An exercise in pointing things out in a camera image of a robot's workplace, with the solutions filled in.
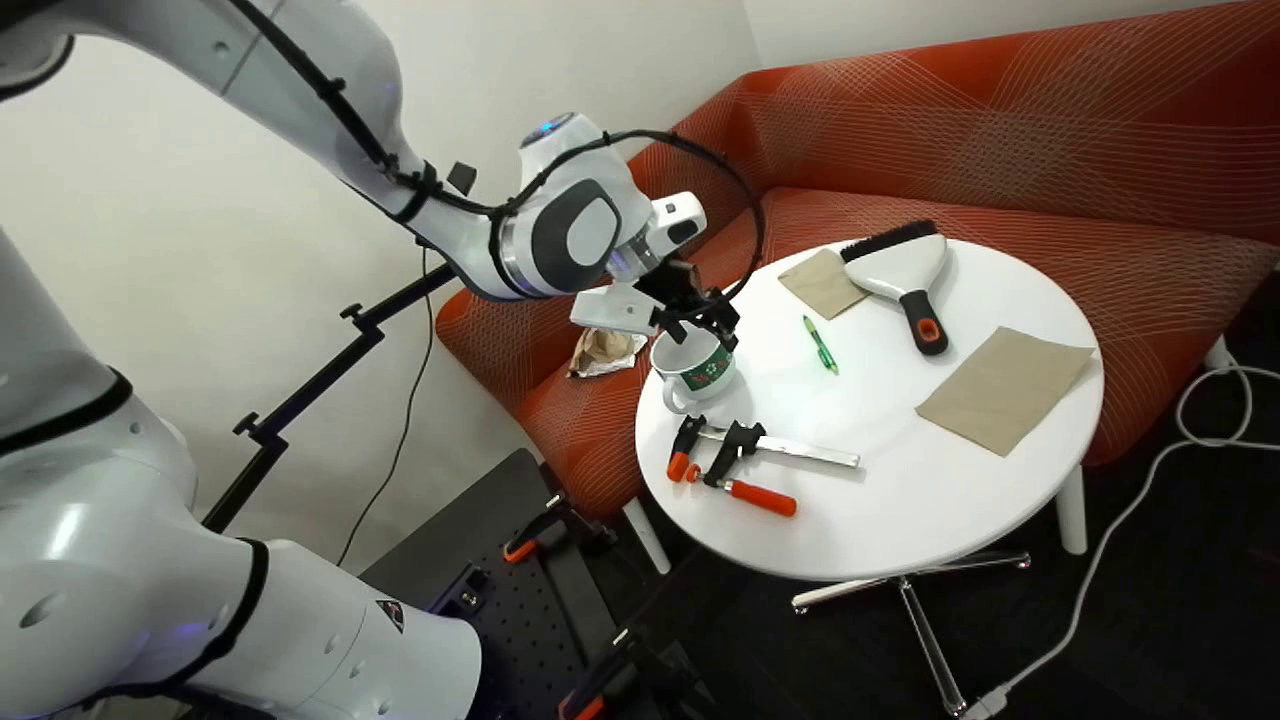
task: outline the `pen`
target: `pen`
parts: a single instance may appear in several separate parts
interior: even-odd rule
[[[798,318],[803,318],[803,332],[807,332],[811,344],[816,344],[816,360],[822,360],[822,369],[838,376],[838,365],[836,365],[827,341],[816,332],[816,325],[811,325],[807,315],[798,315]]]

